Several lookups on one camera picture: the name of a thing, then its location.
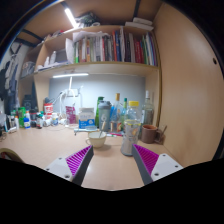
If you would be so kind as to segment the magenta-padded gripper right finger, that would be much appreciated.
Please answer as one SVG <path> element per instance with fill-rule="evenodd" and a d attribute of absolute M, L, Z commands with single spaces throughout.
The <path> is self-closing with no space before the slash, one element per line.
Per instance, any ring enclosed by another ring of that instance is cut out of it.
<path fill-rule="evenodd" d="M 145 185 L 182 169 L 168 154 L 158 155 L 140 145 L 132 145 L 132 155 Z"/>

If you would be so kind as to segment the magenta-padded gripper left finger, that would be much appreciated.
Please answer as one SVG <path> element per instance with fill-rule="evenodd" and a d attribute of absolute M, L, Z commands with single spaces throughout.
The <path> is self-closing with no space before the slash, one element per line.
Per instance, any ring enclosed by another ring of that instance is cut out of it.
<path fill-rule="evenodd" d="M 93 155 L 93 146 L 90 145 L 66 158 L 57 158 L 45 170 L 81 186 Z"/>

